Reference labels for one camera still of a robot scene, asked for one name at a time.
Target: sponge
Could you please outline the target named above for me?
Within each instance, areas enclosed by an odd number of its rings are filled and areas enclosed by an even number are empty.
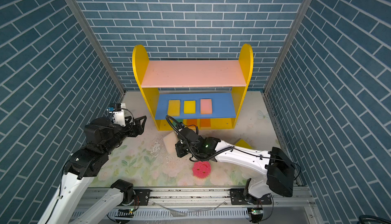
[[[212,114],[212,99],[201,99],[201,114],[210,115]]]
[[[186,125],[191,129],[195,129],[195,126],[192,125],[197,125],[197,119],[186,119]]]
[[[179,116],[181,113],[181,101],[178,100],[169,100],[169,109],[167,114],[169,116]]]
[[[170,132],[163,138],[164,146],[169,154],[176,153],[175,144],[178,142],[178,137],[174,131]]]
[[[252,147],[246,143],[243,139],[240,139],[239,142],[235,143],[235,146],[246,148],[246,149],[252,149]]]
[[[201,119],[200,120],[201,128],[210,128],[210,119]]]
[[[183,104],[183,113],[184,114],[195,114],[195,100],[186,100]]]

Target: black cable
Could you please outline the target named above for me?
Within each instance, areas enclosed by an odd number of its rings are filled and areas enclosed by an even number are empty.
[[[138,195],[136,195],[136,197],[137,197],[137,208],[134,209],[134,212],[138,210],[138,208],[140,207],[140,199],[138,198]]]
[[[134,121],[134,116],[133,116],[133,113],[132,113],[132,112],[130,112],[130,110],[128,110],[128,109],[125,109],[125,108],[121,108],[121,109],[128,111],[128,112],[129,112],[129,113],[132,115],[132,120]]]
[[[169,116],[169,115],[166,116],[166,120],[167,120],[168,124],[172,127],[172,129],[178,134],[178,136],[179,136],[180,138],[182,138],[182,140],[183,140],[184,143],[186,144],[188,150],[190,151],[190,153],[191,153],[191,155],[192,155],[191,158],[194,157],[194,158],[198,159],[199,161],[208,161],[208,160],[214,158],[215,156],[217,156],[217,155],[219,155],[219,154],[221,154],[221,153],[223,153],[223,152],[225,152],[225,151],[232,150],[232,149],[235,148],[235,147],[233,147],[233,146],[227,147],[227,148],[224,148],[224,149],[221,149],[221,150],[217,151],[216,153],[212,154],[212,155],[209,156],[209,157],[201,158],[201,157],[199,157],[198,155],[196,155],[196,154],[193,152],[193,149],[192,149],[192,147],[191,147],[191,145],[190,145],[188,139],[187,139],[186,137],[184,137],[184,136],[181,134],[181,132],[173,125],[173,123],[172,123],[170,120],[172,120],[173,122],[175,122],[177,125],[179,124],[179,122],[178,122],[177,120],[175,120],[174,118],[172,118],[171,116]]]
[[[98,128],[108,128],[108,129],[114,129],[114,128],[109,128],[109,127],[107,127],[107,126],[94,125],[94,124],[90,124],[90,126],[97,126]]]
[[[185,126],[187,126],[187,127],[190,127],[190,126],[195,126],[195,127],[196,127],[196,130],[195,130],[195,132],[198,134],[198,126],[196,126],[196,125],[185,125]]]
[[[272,206],[271,206],[271,212],[270,212],[270,215],[268,217],[266,217],[265,219],[259,221],[259,222],[262,222],[262,221],[266,221],[267,219],[269,219],[271,217],[271,214],[273,214],[273,210],[274,210],[274,199],[273,199],[273,196],[270,194],[270,197],[271,197],[271,201],[272,201]]]
[[[300,168],[299,174],[297,174],[297,176],[293,179],[294,181],[296,181],[296,179],[297,179],[297,178],[300,176],[300,174],[301,174],[301,166],[300,166],[299,164],[297,164],[297,163],[294,163],[294,164]]]
[[[376,217],[373,215],[360,215],[359,221],[357,224],[365,224],[365,222],[376,222],[376,223],[382,223],[382,224],[391,224],[391,221]]]
[[[109,120],[111,121],[111,117],[113,116],[114,111],[110,111],[109,108],[107,108],[107,112],[108,112],[107,118],[109,118]]]
[[[192,160],[192,158],[189,159],[191,162],[199,162],[199,160]]]
[[[47,224],[48,221],[50,220],[50,217],[52,216],[53,211],[54,211],[54,209],[56,208],[57,202],[58,202],[58,200],[61,198],[61,185],[62,185],[62,182],[63,182],[64,168],[65,168],[65,166],[66,166],[66,164],[67,164],[68,162],[69,162],[69,160],[66,161],[66,163],[63,165],[63,168],[62,168],[62,170],[61,170],[60,188],[59,188],[59,191],[58,191],[58,198],[57,198],[56,203],[54,204],[53,209],[52,209],[52,211],[51,211],[51,213],[50,213],[48,219],[46,220],[45,224]]]
[[[271,158],[271,157],[259,156],[259,155],[255,155],[255,154],[251,154],[251,153],[242,151],[242,150],[237,149],[237,148],[234,148],[234,149],[237,150],[237,151],[240,151],[240,152],[242,152],[242,153],[245,153],[245,154],[249,154],[249,155],[252,155],[252,156],[255,156],[255,157],[259,157],[260,159],[261,159],[261,158],[266,158],[266,159],[272,159],[272,160],[279,160],[279,161],[287,162],[286,160],[280,160],[280,159]],[[299,174],[297,174],[297,176],[293,179],[293,180],[295,181],[295,180],[300,176],[300,174],[301,174],[301,166],[300,166],[299,164],[297,164],[297,163],[294,163],[294,162],[292,162],[292,163],[295,164],[296,166],[298,166],[298,167],[300,168]]]
[[[107,216],[107,218],[109,218],[112,222],[118,223],[117,221],[111,219],[111,218],[109,217],[109,214],[108,214],[108,213],[106,214],[106,216]]]

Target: floor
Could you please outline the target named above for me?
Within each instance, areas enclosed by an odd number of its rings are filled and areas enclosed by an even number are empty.
[[[258,175],[235,164],[209,161],[211,172],[208,176],[193,176],[194,163],[189,156],[178,158],[176,154],[167,153],[163,137],[170,132],[156,129],[141,93],[127,92],[123,103],[135,117],[147,116],[144,133],[125,139],[113,150],[90,187],[109,187],[117,179],[138,187],[244,185],[248,178]],[[243,139],[259,150],[280,147],[260,92],[247,92],[235,129],[202,130],[199,134],[232,144]]]

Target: blue brick wallpaper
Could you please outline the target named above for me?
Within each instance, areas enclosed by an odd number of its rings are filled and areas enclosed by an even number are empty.
[[[135,45],[151,60],[237,59],[255,54],[249,89],[262,90],[302,0],[77,0],[127,90]]]
[[[391,219],[391,0],[312,0],[268,97],[325,223]]]
[[[64,0],[0,0],[0,223],[38,221],[120,93]]]

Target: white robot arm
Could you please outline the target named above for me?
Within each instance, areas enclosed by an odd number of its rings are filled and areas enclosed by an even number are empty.
[[[244,189],[247,202],[257,204],[263,195],[270,192],[292,196],[295,167],[281,149],[273,147],[271,151],[260,151],[237,147],[213,137],[203,138],[171,116],[166,116],[166,120],[178,134],[179,141],[175,145],[178,157],[190,153],[192,161],[229,162],[260,174],[247,181]]]

